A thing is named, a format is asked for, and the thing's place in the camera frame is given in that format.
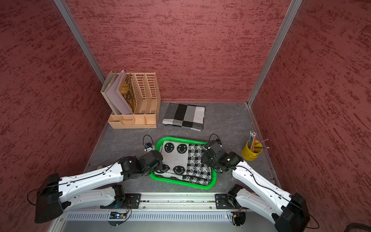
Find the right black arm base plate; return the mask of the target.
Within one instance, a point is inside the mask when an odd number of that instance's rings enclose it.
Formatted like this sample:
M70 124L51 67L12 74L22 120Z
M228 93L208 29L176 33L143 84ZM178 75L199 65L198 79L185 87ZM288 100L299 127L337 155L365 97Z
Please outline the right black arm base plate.
M235 197L230 194L215 194L216 209L239 209Z

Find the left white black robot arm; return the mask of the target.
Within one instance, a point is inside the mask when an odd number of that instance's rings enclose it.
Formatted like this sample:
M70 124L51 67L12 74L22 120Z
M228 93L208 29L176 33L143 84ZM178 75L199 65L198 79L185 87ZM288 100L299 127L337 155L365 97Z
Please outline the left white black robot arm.
M99 206L102 209L130 209L121 182L149 175L163 168L163 156L152 150L144 156L125 156L89 173L60 177L49 175L36 193L35 223L52 221L65 211Z

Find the black white smiley scarf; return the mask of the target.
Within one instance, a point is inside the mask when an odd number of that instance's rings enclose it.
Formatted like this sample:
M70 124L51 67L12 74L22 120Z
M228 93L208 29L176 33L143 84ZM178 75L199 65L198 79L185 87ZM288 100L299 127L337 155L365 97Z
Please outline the black white smiley scarf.
M154 176L207 186L212 180L212 170L202 163L205 151L202 145L165 141L159 151L163 156L163 169Z

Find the grey black checked scarf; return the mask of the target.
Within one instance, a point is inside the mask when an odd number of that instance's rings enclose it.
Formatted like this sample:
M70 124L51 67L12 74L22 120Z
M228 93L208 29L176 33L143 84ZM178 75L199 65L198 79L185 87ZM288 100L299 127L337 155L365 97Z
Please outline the grey black checked scarf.
M205 107L171 102L162 121L164 125L201 131L204 128Z

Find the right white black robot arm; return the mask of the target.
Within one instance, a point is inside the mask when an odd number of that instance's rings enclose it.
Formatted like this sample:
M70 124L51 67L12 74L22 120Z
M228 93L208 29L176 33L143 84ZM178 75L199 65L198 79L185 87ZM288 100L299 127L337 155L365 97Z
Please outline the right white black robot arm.
M232 199L269 220L279 232L303 232L311 219L306 200L299 193L277 187L234 152L227 153L219 139L204 145L202 163L218 173L232 177L248 187L237 188Z

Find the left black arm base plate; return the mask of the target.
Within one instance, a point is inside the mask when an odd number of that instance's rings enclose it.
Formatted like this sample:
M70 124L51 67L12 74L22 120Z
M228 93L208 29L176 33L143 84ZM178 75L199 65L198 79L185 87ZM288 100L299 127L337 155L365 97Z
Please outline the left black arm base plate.
M100 209L138 209L141 196L139 193L128 193L125 196L118 196L107 206L100 206Z

